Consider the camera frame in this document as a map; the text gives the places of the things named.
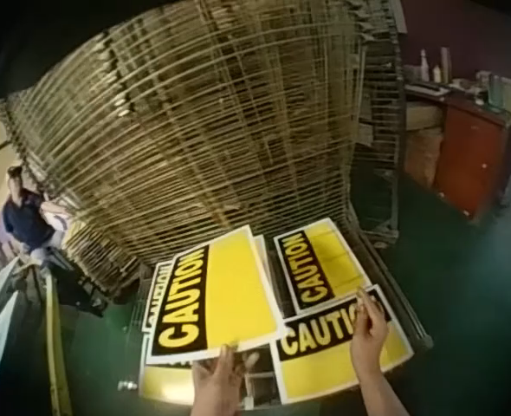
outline red cabinet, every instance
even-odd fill
[[[474,217],[495,195],[511,123],[472,104],[447,104],[434,186],[449,203]]]

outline hand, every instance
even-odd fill
[[[225,345],[210,367],[195,361],[192,366],[195,396],[191,416],[232,416],[240,404],[243,377],[258,358],[259,354],[253,353],[235,366],[235,350]]]
[[[371,297],[362,289],[358,289],[357,296],[361,304],[358,306],[350,353],[353,368],[361,382],[362,379],[381,375],[378,359],[388,335],[388,327],[383,313]]]

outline person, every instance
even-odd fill
[[[364,290],[358,290],[358,313],[350,354],[369,416],[409,416],[380,370],[379,356],[388,334],[379,307]],[[234,348],[223,347],[212,366],[194,362],[194,406],[191,416],[233,416],[240,403],[243,376],[257,361],[256,355],[235,364]]]
[[[42,211],[69,215],[67,209],[23,187],[23,169],[12,166],[7,171],[10,197],[3,206],[2,218],[12,244],[22,253],[29,253],[35,263],[48,257],[48,247],[60,248],[63,233],[46,222]]]

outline bottle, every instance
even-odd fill
[[[427,62],[427,53],[421,49],[421,81],[429,82],[429,63]]]
[[[443,71],[440,70],[438,65],[432,70],[432,80],[438,84],[443,81]]]

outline floor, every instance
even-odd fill
[[[400,188],[400,238],[383,255],[435,347],[392,383],[413,415],[501,414],[511,406],[511,206],[471,224],[410,179]],[[75,415],[188,414],[117,390],[120,380],[137,378],[140,339],[129,331],[131,313],[130,305],[112,306],[99,319],[66,309]],[[273,414],[365,413],[355,391]]]

